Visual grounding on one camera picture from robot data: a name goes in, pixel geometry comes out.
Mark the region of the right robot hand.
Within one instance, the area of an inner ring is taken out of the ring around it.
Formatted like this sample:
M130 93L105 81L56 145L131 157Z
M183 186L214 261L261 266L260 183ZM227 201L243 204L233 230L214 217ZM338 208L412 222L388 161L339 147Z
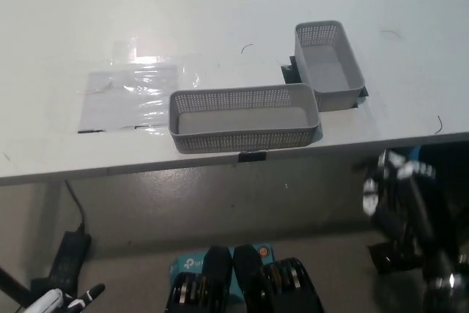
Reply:
M367 169L362 208L387 239L369 247L379 274L421 268L430 281L455 271L459 247L435 167L384 150Z

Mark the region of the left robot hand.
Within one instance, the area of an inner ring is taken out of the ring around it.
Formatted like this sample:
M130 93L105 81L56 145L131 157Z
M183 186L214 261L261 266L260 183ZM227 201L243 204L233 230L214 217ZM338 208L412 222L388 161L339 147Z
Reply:
M64 291L56 288L49 290L46 294L38 298L32 305L27 307L24 313L81 313L94 300L96 300L106 289L103 283L97 284L88 289L82 295L73 297Z

